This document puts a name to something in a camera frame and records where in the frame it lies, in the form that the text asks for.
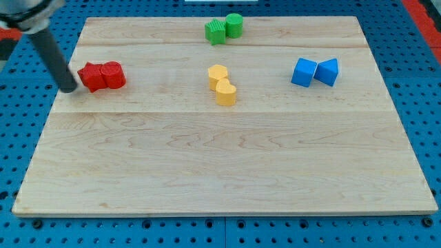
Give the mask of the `grey robot arm end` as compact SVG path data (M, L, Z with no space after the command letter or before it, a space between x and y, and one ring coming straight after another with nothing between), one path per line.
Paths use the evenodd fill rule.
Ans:
M35 34L46 29L50 17L65 0L1 0L1 28Z

